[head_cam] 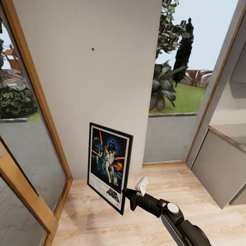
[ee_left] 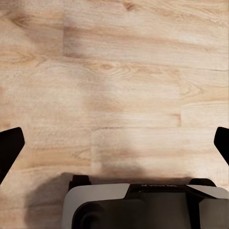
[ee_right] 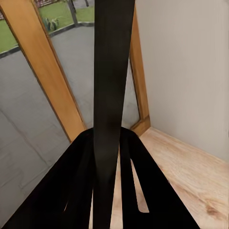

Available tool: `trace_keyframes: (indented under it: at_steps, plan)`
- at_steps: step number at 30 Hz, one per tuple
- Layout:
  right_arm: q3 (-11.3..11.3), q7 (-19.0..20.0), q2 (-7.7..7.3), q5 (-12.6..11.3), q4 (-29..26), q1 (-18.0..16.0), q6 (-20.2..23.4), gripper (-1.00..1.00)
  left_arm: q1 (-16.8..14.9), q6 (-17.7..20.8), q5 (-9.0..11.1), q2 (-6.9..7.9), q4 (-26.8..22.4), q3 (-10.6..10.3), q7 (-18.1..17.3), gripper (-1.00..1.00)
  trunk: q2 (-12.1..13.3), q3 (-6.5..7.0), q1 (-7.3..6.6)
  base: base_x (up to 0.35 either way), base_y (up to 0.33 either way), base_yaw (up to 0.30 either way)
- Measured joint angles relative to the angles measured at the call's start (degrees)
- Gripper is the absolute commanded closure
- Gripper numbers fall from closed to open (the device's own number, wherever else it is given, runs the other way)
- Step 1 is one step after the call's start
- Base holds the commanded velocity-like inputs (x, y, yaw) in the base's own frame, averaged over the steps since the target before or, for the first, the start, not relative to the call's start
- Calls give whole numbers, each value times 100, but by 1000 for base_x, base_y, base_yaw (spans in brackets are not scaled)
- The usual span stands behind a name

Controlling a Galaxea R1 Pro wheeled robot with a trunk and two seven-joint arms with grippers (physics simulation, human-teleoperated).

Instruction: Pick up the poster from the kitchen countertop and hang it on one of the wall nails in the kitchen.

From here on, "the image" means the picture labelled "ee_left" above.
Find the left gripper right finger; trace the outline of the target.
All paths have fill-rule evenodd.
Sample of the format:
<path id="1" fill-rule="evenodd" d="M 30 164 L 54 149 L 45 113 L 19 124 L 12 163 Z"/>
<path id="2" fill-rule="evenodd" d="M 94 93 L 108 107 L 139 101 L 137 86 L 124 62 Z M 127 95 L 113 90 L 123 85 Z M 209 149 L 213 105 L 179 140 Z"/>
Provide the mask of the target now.
<path id="1" fill-rule="evenodd" d="M 229 165 L 229 129 L 224 127 L 218 127 L 214 144 L 221 153 L 222 157 L 225 159 Z"/>

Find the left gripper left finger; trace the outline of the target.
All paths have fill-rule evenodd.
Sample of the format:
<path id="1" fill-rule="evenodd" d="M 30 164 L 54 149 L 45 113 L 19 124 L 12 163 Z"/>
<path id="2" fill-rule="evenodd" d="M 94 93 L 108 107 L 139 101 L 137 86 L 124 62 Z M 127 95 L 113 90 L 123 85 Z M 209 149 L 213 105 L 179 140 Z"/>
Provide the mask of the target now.
<path id="1" fill-rule="evenodd" d="M 20 127 L 0 132 L 0 184 L 25 145 Z"/>

